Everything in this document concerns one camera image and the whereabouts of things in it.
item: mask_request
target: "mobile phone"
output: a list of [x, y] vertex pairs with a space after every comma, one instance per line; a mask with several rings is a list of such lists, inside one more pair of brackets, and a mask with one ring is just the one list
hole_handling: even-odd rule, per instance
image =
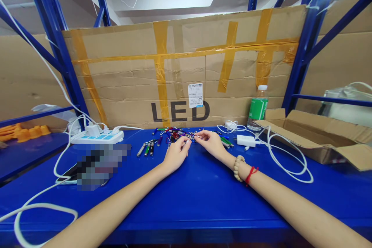
[[[77, 184], [78, 182], [78, 165], [75, 164], [71, 169], [69, 169], [67, 172], [65, 172], [62, 176], [70, 176], [71, 178], [65, 182], [63, 182], [61, 185], [67, 185], [67, 184]], [[63, 180], [65, 180], [66, 178], [62, 178], [62, 177], [59, 177], [55, 183], [58, 183], [58, 182], [61, 182]]]

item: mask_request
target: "power strip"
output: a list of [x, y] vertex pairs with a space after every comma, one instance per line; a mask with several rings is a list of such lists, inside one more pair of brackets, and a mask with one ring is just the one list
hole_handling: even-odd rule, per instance
[[116, 144], [124, 139], [124, 132], [119, 131], [113, 134], [110, 131], [107, 134], [101, 133], [99, 136], [90, 136], [87, 131], [83, 131], [71, 137], [71, 143], [74, 144]]

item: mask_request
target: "water bottle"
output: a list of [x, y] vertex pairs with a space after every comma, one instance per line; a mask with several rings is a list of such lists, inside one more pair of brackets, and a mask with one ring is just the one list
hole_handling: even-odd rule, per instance
[[247, 127], [249, 130], [259, 131], [261, 126], [256, 124], [255, 120], [263, 120], [267, 108], [267, 85], [259, 85], [257, 88], [256, 97], [252, 99], [251, 108], [249, 110], [249, 117]]

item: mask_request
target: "flattened cardboard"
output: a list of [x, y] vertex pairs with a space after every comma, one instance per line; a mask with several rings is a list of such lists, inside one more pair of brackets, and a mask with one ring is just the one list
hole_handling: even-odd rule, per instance
[[[282, 135], [321, 164], [331, 164], [344, 157], [360, 171], [372, 169], [372, 148], [361, 144], [372, 140], [371, 128], [297, 110], [280, 119], [282, 110], [267, 110], [266, 120], [256, 123], [262, 127], [270, 125], [273, 133]], [[291, 146], [280, 137], [276, 139]]]
[[[63, 34], [90, 114], [99, 119], [80, 68], [78, 46], [73, 41], [73, 36], [81, 34], [91, 78], [110, 127], [133, 125], [153, 129], [162, 127], [166, 120], [172, 126], [182, 127], [214, 126], [226, 119], [246, 123], [257, 90], [258, 54], [270, 42], [260, 43], [254, 50], [242, 50], [238, 45], [257, 42], [262, 14], [263, 11], [251, 11], [168, 21], [166, 55], [180, 55], [174, 59], [164, 58], [166, 107], [163, 110], [159, 101], [158, 69], [154, 58], [148, 58], [157, 53], [153, 23], [71, 30]], [[266, 41], [293, 44], [301, 35], [305, 16], [305, 6], [272, 10]], [[219, 84], [227, 53], [218, 52], [218, 49], [227, 47], [231, 22], [237, 23], [234, 42], [237, 46], [234, 47], [226, 91], [221, 92]], [[183, 55], [205, 48], [216, 51], [205, 55]], [[139, 55], [147, 56], [134, 59]], [[267, 73], [269, 108], [281, 107], [292, 70], [288, 61], [285, 51], [273, 52]], [[204, 106], [201, 108], [189, 108], [188, 85], [193, 83], [203, 83]], [[169, 118], [162, 122], [164, 110]]]

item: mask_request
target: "hand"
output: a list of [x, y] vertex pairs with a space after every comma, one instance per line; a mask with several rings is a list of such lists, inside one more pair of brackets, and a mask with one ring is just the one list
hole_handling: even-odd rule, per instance
[[220, 161], [224, 155], [228, 154], [221, 142], [220, 136], [215, 132], [202, 130], [195, 134], [194, 139]]
[[189, 154], [191, 140], [185, 136], [172, 143], [165, 155], [162, 165], [171, 174], [178, 169]]

